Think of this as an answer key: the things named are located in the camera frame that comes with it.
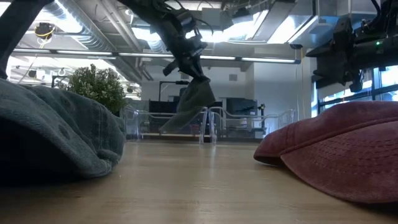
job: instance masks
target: desk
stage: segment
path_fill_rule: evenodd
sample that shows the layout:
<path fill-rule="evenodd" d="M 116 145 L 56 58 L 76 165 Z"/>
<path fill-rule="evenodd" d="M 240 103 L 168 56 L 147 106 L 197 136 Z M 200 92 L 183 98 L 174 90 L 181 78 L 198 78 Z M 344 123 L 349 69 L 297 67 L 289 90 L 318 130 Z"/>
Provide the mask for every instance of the desk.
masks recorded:
<path fill-rule="evenodd" d="M 107 177 L 0 188 L 0 223 L 398 223 L 256 162 L 255 148 L 128 142 Z"/>

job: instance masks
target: hat brim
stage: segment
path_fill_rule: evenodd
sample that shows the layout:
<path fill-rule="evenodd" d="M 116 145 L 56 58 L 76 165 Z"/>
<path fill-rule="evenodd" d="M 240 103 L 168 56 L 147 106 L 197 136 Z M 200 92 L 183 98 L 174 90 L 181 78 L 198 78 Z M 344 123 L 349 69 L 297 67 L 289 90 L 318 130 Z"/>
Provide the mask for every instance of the hat brim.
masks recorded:
<path fill-rule="evenodd" d="M 398 121 L 340 134 L 282 153 L 256 154 L 283 162 L 316 189 L 350 202 L 398 202 Z"/>

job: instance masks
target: white wall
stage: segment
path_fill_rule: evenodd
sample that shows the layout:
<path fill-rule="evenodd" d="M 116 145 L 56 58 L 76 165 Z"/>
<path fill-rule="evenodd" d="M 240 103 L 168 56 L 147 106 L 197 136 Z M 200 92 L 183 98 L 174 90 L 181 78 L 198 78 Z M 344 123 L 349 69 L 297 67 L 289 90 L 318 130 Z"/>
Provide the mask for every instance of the white wall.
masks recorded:
<path fill-rule="evenodd" d="M 311 76 L 316 60 L 304 58 L 300 65 L 254 64 L 254 99 L 266 105 L 266 114 L 297 111 L 296 119 L 311 118 Z"/>
<path fill-rule="evenodd" d="M 248 100 L 254 100 L 254 63 L 249 67 L 246 72 L 246 86 L 245 86 L 245 98 Z"/>

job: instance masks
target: hat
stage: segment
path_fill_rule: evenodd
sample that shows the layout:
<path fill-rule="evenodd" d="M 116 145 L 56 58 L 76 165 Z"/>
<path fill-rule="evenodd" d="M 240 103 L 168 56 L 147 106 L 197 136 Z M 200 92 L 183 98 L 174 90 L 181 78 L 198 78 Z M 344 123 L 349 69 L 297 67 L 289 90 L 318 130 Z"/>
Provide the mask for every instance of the hat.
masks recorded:
<path fill-rule="evenodd" d="M 94 100 L 0 79 L 2 177 L 102 177 L 120 161 L 125 139 L 124 120 Z"/>
<path fill-rule="evenodd" d="M 254 158 L 343 200 L 398 202 L 398 102 L 336 105 L 269 134 Z"/>
<path fill-rule="evenodd" d="M 210 87 L 210 79 L 206 77 L 194 78 L 181 96 L 177 106 L 177 114 L 165 123 L 160 131 L 178 131 L 198 116 L 204 107 L 215 101 Z"/>

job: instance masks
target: potted plant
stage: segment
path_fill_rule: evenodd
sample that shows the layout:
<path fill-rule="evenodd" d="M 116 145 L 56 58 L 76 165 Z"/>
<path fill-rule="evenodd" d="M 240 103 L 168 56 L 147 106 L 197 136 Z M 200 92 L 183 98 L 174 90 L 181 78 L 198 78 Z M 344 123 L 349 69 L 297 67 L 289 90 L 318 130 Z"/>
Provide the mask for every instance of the potted plant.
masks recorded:
<path fill-rule="evenodd" d="M 126 105 L 123 86 L 116 72 L 110 68 L 97 70 L 93 64 L 90 68 L 78 68 L 69 76 L 69 84 L 60 85 L 60 88 L 95 100 L 117 116 Z"/>

